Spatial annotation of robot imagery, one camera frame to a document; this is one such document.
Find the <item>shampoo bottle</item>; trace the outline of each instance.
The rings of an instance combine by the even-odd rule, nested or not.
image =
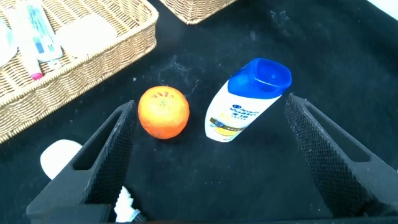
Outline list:
[[[206,113],[207,137],[232,141],[292,84],[285,66],[255,58],[233,75],[213,98]]]

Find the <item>black surface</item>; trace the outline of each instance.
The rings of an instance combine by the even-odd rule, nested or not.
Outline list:
[[[365,0],[239,0],[197,26],[158,1],[157,48],[0,148],[0,222],[48,184],[40,154],[59,139],[83,144],[121,104],[170,85],[190,103],[186,130],[158,141],[141,127],[126,187],[149,219],[323,218],[317,192],[284,118],[285,98],[229,144],[204,133],[222,84],[254,57],[289,67],[289,91],[307,98],[367,148],[398,168],[398,22]]]

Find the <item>wicker basket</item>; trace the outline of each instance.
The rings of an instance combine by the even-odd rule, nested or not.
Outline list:
[[[160,0],[186,24],[197,24],[237,0]]]
[[[0,1],[0,17],[15,0]],[[61,26],[88,14],[105,18],[117,39],[86,58],[64,52],[61,68],[40,67],[44,77],[33,81],[18,53],[0,68],[0,142],[59,109],[90,88],[138,60],[156,46],[155,23],[159,16],[146,0],[42,0],[56,32]]]

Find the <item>tangerine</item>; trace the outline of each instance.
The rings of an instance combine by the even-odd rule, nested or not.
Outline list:
[[[138,118],[142,127],[158,139],[169,139],[180,134],[187,125],[188,117],[187,99],[169,86],[148,89],[138,103]]]

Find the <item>white sponge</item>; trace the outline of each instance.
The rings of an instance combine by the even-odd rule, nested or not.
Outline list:
[[[397,0],[368,0],[376,7],[398,20],[398,1]]]
[[[62,139],[54,142],[40,156],[45,174],[54,179],[81,149],[81,144]]]
[[[110,46],[118,33],[104,18],[90,14],[62,26],[56,38],[62,48],[75,57],[87,57]]]

